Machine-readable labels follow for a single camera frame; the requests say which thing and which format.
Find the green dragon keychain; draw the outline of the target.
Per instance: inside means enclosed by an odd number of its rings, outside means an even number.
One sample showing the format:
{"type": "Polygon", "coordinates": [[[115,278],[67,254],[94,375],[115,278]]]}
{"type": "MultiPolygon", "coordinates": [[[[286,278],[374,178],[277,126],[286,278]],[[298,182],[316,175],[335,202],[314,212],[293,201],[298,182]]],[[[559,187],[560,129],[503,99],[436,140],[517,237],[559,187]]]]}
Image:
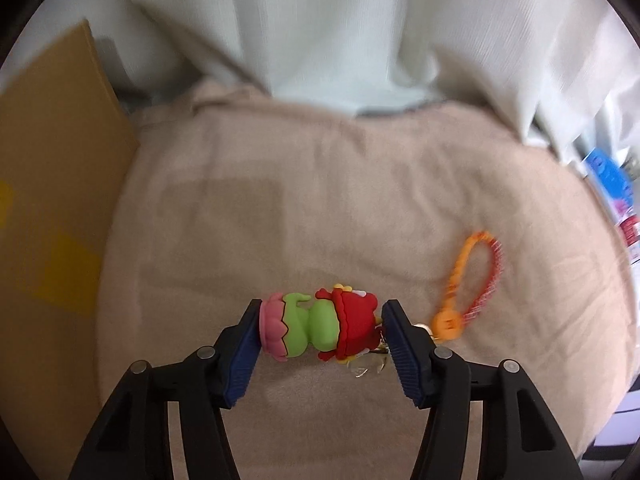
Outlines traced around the green dragon keychain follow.
{"type": "MultiPolygon", "coordinates": [[[[494,294],[502,268],[500,240],[487,231],[470,235],[449,274],[442,304],[431,322],[420,326],[422,330],[426,330],[436,344],[459,338],[494,294]],[[459,311],[458,291],[478,245],[485,245],[489,250],[488,277],[469,307],[459,311]]],[[[314,348],[320,361],[343,364],[357,378],[370,372],[381,373],[390,358],[383,321],[378,315],[378,298],[372,292],[343,284],[320,288],[314,296],[288,292],[262,300],[258,309],[258,333],[262,351],[279,362],[298,358],[308,348],[314,348]]]]}

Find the white curtain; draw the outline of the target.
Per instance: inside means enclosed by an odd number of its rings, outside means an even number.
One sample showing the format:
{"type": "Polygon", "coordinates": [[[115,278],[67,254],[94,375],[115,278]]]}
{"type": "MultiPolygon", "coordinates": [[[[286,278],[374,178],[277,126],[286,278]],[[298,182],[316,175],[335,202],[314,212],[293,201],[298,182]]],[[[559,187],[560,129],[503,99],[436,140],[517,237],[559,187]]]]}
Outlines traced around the white curtain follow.
{"type": "Polygon", "coordinates": [[[606,0],[43,0],[2,80],[79,21],[124,91],[202,73],[352,115],[486,102],[561,156],[639,143],[639,48],[606,0]]]}

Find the beige blanket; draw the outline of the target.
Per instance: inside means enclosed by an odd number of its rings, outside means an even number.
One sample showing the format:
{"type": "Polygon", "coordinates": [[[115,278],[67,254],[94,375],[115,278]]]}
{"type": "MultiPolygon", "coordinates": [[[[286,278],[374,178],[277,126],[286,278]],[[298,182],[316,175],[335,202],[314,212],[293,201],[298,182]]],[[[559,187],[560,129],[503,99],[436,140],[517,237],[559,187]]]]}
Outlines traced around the beige blanket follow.
{"type": "Polygon", "coordinates": [[[206,82],[131,116],[140,142],[104,259],[98,367],[178,362],[250,300],[350,285],[428,322],[465,239],[503,274],[452,343],[521,363],[582,453],[634,377],[626,250],[588,183],[488,110],[350,118],[206,82]]]}

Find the blue tissue package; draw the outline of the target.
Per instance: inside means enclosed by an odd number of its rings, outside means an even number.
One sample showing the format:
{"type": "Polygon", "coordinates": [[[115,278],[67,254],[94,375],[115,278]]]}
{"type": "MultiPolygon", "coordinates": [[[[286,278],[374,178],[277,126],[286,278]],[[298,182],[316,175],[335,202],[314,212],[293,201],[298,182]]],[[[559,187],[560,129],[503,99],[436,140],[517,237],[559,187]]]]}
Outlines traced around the blue tissue package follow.
{"type": "Polygon", "coordinates": [[[588,170],[596,178],[597,184],[619,214],[634,206],[634,190],[625,171],[600,148],[591,150],[585,159],[588,170]]]}

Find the brown cardboard box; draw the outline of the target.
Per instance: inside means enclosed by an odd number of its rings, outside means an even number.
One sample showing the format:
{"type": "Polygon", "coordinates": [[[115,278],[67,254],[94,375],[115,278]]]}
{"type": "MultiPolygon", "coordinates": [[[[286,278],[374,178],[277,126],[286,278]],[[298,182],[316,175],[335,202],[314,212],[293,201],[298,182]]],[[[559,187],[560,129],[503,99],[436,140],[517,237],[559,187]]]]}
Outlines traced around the brown cardboard box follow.
{"type": "Polygon", "coordinates": [[[138,142],[80,23],[1,96],[1,416],[63,479],[99,413],[96,304],[138,142]]]}

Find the red white box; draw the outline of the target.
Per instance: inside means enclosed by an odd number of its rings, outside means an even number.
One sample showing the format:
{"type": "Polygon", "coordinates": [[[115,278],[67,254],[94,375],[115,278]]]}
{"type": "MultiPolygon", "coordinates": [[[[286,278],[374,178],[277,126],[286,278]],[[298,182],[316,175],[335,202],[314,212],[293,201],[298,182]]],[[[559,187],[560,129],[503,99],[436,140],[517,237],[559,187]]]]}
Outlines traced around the red white box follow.
{"type": "Polygon", "coordinates": [[[636,264],[640,260],[640,240],[639,240],[639,219],[631,212],[618,222],[618,228],[622,232],[628,257],[631,264],[636,264]]]}

